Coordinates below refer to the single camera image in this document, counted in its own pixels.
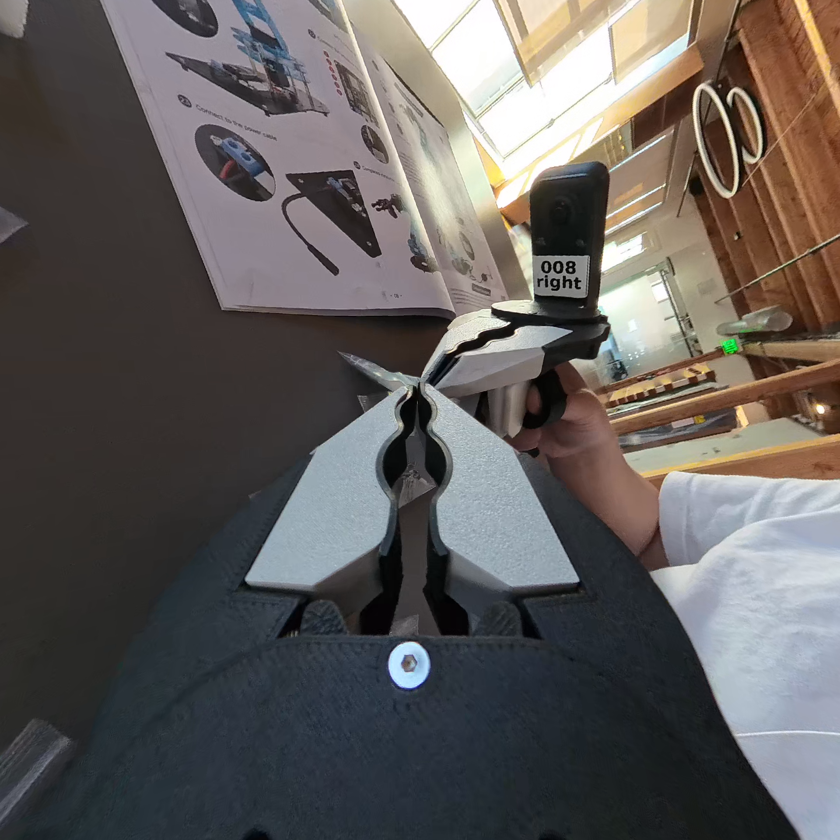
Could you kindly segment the window with beige blind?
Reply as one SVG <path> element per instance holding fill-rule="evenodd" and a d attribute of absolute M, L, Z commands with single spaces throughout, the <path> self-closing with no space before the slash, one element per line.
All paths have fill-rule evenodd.
<path fill-rule="evenodd" d="M 569 138 L 690 46 L 691 1 L 396 1 L 506 175 Z"/>

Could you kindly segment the person's white shirt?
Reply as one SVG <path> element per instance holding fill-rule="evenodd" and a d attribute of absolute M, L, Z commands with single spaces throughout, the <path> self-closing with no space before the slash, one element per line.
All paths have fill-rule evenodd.
<path fill-rule="evenodd" d="M 801 838 L 839 838 L 839 484 L 673 472 L 652 577 Z"/>

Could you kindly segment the dark desk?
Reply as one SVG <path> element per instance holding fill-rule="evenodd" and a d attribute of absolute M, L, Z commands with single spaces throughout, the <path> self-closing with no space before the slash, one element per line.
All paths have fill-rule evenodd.
<path fill-rule="evenodd" d="M 2 38 L 2 746 L 83 740 L 217 528 L 355 419 L 337 350 L 420 372 L 441 318 L 222 311 L 98 2 Z"/>

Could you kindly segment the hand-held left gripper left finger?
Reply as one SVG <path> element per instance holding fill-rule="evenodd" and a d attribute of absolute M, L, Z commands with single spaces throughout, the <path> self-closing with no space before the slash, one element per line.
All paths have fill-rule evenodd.
<path fill-rule="evenodd" d="M 403 583 L 399 500 L 417 387 L 403 385 L 316 448 L 249 568 L 254 589 L 330 601 L 391 631 Z"/>

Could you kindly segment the white round ceiling lamp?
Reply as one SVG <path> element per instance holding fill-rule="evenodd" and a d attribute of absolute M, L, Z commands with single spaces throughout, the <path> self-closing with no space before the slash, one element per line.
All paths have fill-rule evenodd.
<path fill-rule="evenodd" d="M 707 147 L 705 123 L 700 113 L 703 98 L 707 98 L 710 105 L 714 106 L 722 121 L 731 155 L 732 181 L 730 186 L 726 186 L 721 180 Z M 757 140 L 754 149 L 750 149 L 745 144 L 733 121 L 737 111 L 737 102 L 741 102 L 751 118 Z M 713 85 L 708 82 L 701 82 L 692 94 L 691 120 L 695 134 L 696 150 L 711 186 L 721 198 L 732 199 L 742 188 L 744 165 L 760 163 L 768 150 L 768 132 L 759 104 L 752 94 L 743 87 L 731 87 L 725 98 L 722 98 Z"/>

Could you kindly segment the person's right hand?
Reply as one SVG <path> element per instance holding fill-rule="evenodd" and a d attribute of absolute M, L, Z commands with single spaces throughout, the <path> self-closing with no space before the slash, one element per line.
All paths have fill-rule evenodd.
<path fill-rule="evenodd" d="M 570 362 L 558 365 L 555 372 L 566 395 L 560 419 L 539 428 L 523 427 L 507 441 L 520 452 L 537 449 L 548 461 L 571 461 L 579 456 L 584 460 L 623 460 L 606 411 L 581 374 Z"/>

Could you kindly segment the clear labelled screw bag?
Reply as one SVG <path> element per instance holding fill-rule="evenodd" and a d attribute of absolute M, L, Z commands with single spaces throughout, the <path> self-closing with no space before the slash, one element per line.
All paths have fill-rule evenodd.
<path fill-rule="evenodd" d="M 375 362 L 365 360 L 352 353 L 339 352 L 339 355 L 355 370 L 388 392 L 403 385 L 415 385 L 417 378 L 400 372 L 388 371 Z M 425 466 L 425 444 L 419 434 L 418 422 L 406 441 L 406 468 L 397 483 L 398 506 L 404 506 L 425 496 L 436 489 L 432 477 Z"/>

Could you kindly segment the instruction manual booklet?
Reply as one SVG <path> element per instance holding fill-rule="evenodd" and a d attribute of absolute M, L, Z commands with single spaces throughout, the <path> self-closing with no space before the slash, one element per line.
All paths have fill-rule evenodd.
<path fill-rule="evenodd" d="M 223 309 L 508 299 L 445 129 L 342 2 L 101 5 Z"/>

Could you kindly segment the silver metal duct pipe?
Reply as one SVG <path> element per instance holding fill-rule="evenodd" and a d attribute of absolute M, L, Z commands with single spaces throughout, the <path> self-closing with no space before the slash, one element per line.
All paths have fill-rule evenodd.
<path fill-rule="evenodd" d="M 782 333 L 793 325 L 792 315 L 780 306 L 750 311 L 740 319 L 717 325 L 717 335 L 722 337 L 745 333 Z"/>

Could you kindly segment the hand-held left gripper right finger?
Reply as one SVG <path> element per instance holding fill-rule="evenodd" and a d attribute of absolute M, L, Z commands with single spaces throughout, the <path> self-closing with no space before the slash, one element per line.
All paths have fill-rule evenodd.
<path fill-rule="evenodd" d="M 423 593 L 442 635 L 468 635 L 497 602 L 566 595 L 581 580 L 518 454 L 420 384 L 425 466 L 436 490 Z"/>

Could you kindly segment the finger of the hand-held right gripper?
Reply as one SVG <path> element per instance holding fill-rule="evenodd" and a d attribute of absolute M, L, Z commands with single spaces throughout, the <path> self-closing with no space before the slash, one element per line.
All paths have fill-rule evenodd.
<path fill-rule="evenodd" d="M 573 335 L 571 329 L 548 325 L 517 327 L 511 335 L 488 339 L 476 349 L 441 355 L 421 382 L 451 398 L 527 383 L 557 364 L 551 354 L 564 350 Z"/>
<path fill-rule="evenodd" d="M 425 382 L 438 382 L 447 368 L 468 350 L 484 347 L 489 341 L 512 336 L 515 325 L 491 309 L 456 318 L 449 324 L 423 369 Z"/>

